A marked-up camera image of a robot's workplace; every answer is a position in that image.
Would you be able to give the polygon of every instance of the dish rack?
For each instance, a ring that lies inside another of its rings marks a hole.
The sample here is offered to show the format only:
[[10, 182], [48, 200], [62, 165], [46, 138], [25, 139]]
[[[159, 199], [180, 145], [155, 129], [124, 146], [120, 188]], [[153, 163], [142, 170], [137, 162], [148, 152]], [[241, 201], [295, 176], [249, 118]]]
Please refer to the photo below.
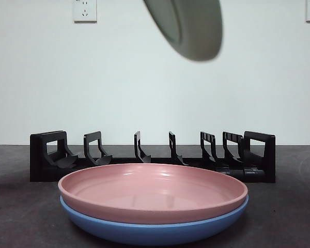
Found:
[[[251, 152], [250, 141], [264, 142], [264, 155]], [[47, 151], [47, 143], [57, 141], [57, 150]], [[97, 141], [101, 157], [90, 155], [89, 143]], [[238, 157], [228, 149], [227, 141], [237, 143]], [[210, 153], [205, 142], [210, 145]], [[30, 135], [30, 181], [58, 181], [63, 176], [93, 166], [122, 163], [159, 163], [210, 169], [230, 175], [243, 182], [275, 182], [275, 136], [271, 134], [245, 131], [244, 135], [223, 132], [224, 157], [216, 154], [216, 141], [213, 134], [200, 133], [202, 157], [183, 158], [177, 154], [176, 136], [169, 132], [169, 158], [154, 158], [144, 152], [141, 146], [140, 131], [134, 134], [133, 158], [118, 158], [108, 154], [102, 146], [101, 132], [84, 135], [84, 158], [74, 155], [68, 148], [67, 133], [52, 131]]]

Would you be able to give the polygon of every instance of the dish rack divider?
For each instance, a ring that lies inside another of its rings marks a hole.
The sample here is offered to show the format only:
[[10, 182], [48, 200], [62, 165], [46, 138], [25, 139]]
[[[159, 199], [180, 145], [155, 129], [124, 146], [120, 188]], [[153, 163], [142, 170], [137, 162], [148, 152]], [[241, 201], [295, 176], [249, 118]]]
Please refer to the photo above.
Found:
[[[264, 142], [263, 157], [251, 152], [250, 141]], [[57, 150], [49, 152], [47, 143], [57, 141]], [[97, 141], [101, 157], [93, 158], [90, 154], [89, 143]], [[238, 157], [228, 149], [227, 141], [238, 145]], [[205, 142], [210, 144], [210, 153]], [[74, 155], [68, 148], [67, 133], [52, 131], [30, 135], [30, 181], [58, 181], [61, 177], [79, 169], [107, 164], [121, 163], [159, 163], [177, 164], [183, 166], [210, 169], [230, 175], [243, 182], [275, 182], [275, 136], [271, 134], [245, 131], [244, 136], [223, 132], [224, 157], [216, 154], [216, 141], [213, 134], [200, 133], [202, 157], [183, 158], [177, 154], [176, 136], [169, 132], [169, 158], [153, 158], [147, 155], [141, 146], [140, 131], [134, 134], [134, 158], [118, 158], [108, 154], [103, 146], [101, 132], [84, 135], [84, 158]]]

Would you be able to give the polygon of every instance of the dark countertop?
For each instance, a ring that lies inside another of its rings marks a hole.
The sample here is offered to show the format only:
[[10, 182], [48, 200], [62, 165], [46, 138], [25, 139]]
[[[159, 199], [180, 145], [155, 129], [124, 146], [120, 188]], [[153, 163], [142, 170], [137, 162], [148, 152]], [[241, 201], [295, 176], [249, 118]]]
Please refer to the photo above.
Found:
[[[82, 154], [81, 146], [69, 146]], [[133, 146], [105, 146], [115, 157], [132, 157]], [[143, 146], [154, 157], [167, 146]], [[252, 149], [261, 152], [262, 147]], [[184, 157], [198, 146], [178, 146]], [[310, 146], [277, 146], [277, 183], [247, 183], [250, 201], [230, 228], [176, 247], [310, 247]], [[132, 247], [96, 238], [69, 221], [56, 182], [29, 182], [29, 146], [0, 146], [0, 248]]]

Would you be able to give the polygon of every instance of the white wall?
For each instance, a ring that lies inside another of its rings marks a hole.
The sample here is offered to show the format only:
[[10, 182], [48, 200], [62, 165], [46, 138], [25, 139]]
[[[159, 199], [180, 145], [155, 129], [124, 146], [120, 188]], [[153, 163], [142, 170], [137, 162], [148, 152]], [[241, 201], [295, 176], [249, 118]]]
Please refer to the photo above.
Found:
[[303, 0], [224, 0], [224, 40], [205, 63], [178, 55], [142, 0], [98, 0], [74, 24], [72, 0], [0, 0], [0, 144], [63, 129], [69, 144], [198, 144], [199, 131], [275, 134], [310, 144], [310, 24]]

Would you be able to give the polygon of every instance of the stacked plates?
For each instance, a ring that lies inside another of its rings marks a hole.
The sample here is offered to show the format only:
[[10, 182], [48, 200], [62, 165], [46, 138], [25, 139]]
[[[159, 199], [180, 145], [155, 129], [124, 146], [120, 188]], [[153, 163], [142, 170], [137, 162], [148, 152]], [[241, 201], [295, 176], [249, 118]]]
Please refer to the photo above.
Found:
[[248, 202], [239, 180], [168, 164], [114, 164], [79, 170], [58, 187], [70, 219], [97, 237], [133, 245], [173, 245], [230, 226]]

